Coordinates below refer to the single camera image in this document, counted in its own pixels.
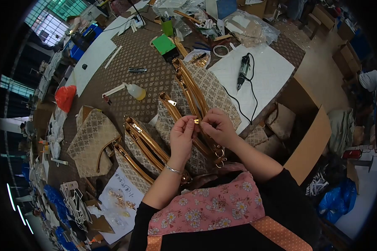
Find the woman's right hand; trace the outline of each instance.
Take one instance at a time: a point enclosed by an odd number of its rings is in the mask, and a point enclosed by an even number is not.
[[[201,128],[219,145],[231,149],[240,138],[230,118],[218,108],[210,109],[201,122]]]

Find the hand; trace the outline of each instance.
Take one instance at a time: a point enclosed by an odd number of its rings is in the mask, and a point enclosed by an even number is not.
[[[239,138],[230,118],[218,108],[212,108],[207,112],[201,122],[201,128],[216,143],[229,149]]]
[[[197,137],[200,128],[194,123],[197,116],[187,115],[174,124],[170,132],[170,149],[172,151],[168,165],[173,168],[184,168],[191,157],[192,138]]]

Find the woman's left hand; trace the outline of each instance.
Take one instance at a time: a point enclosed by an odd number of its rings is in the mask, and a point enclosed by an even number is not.
[[[197,116],[187,115],[180,118],[174,124],[170,132],[170,162],[177,165],[172,168],[184,168],[191,156],[192,139],[200,132],[198,125],[194,123]]]

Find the silver bracelet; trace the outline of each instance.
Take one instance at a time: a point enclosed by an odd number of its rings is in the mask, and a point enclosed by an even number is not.
[[[168,166],[167,164],[165,164],[165,167],[166,167],[167,169],[171,170],[171,171],[174,172],[174,173],[183,174],[183,172],[178,171],[178,170],[175,170],[175,169],[171,168],[170,166]]]

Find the daisy print fabric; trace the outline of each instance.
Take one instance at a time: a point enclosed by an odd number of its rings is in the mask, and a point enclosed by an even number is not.
[[[196,189],[175,197],[152,216],[148,235],[211,231],[252,223],[264,216],[253,177],[243,172],[229,184]]]

